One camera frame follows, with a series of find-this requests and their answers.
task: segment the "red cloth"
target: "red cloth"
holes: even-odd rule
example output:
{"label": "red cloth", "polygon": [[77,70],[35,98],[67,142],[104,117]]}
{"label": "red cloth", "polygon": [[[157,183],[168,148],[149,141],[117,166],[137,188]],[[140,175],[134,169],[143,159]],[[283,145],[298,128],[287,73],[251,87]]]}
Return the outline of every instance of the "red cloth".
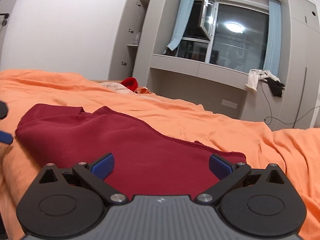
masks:
{"label": "red cloth", "polygon": [[126,88],[130,89],[132,92],[138,88],[138,82],[135,78],[126,78],[121,82],[121,85],[124,85]]}
{"label": "red cloth", "polygon": [[22,117],[16,136],[41,166],[55,163],[70,168],[111,152],[115,168],[105,182],[129,198],[135,194],[195,197],[218,182],[208,167],[212,153],[232,163],[246,161],[242,153],[165,136],[106,106],[91,114],[82,107],[37,104]]}

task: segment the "orange bedsheet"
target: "orange bedsheet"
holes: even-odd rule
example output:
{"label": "orange bedsheet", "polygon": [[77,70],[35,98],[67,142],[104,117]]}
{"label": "orange bedsheet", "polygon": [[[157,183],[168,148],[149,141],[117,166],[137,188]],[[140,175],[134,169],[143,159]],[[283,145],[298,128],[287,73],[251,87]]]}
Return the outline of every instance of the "orange bedsheet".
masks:
{"label": "orange bedsheet", "polygon": [[[253,168],[277,163],[308,208],[300,236],[320,239],[320,129],[272,132],[263,122],[234,120],[183,100],[119,94],[75,73],[0,72],[0,100],[9,106],[0,130],[12,134],[20,118],[37,103],[83,106],[87,112],[108,106],[142,119],[165,135],[197,140],[221,151],[242,152]],[[16,140],[12,149],[0,156],[0,212],[10,239],[23,236],[15,207],[38,171]]]}

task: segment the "light blue curtain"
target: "light blue curtain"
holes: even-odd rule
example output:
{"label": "light blue curtain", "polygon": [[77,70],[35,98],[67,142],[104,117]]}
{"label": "light blue curtain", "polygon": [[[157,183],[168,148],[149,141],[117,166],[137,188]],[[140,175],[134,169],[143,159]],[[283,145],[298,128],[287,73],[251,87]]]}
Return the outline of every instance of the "light blue curtain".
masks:
{"label": "light blue curtain", "polygon": [[281,3],[269,0],[269,31],[263,69],[277,76],[279,71],[282,37]]}
{"label": "light blue curtain", "polygon": [[194,1],[195,0],[180,0],[179,10],[172,33],[172,38],[167,46],[170,50],[176,49],[183,37]]}

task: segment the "wall outlet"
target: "wall outlet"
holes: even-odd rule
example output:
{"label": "wall outlet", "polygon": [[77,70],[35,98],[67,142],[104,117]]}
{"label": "wall outlet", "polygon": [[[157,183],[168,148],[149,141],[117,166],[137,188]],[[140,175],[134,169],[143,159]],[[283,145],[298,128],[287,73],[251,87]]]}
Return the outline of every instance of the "wall outlet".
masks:
{"label": "wall outlet", "polygon": [[238,108],[238,104],[235,103],[235,102],[231,102],[231,101],[228,101],[228,100],[225,100],[225,99],[222,99],[222,105],[224,106],[229,106],[231,108],[234,108],[234,109],[237,109]]}

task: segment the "gray gripper base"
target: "gray gripper base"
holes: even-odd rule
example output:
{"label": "gray gripper base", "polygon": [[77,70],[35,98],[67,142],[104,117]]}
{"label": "gray gripper base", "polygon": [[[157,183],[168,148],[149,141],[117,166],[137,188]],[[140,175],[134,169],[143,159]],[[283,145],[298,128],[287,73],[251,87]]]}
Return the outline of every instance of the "gray gripper base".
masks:
{"label": "gray gripper base", "polygon": [[[253,240],[229,228],[211,206],[188,196],[141,196],[109,209],[91,231],[73,240]],[[298,240],[297,235],[279,238]],[[38,240],[25,236],[23,240]]]}

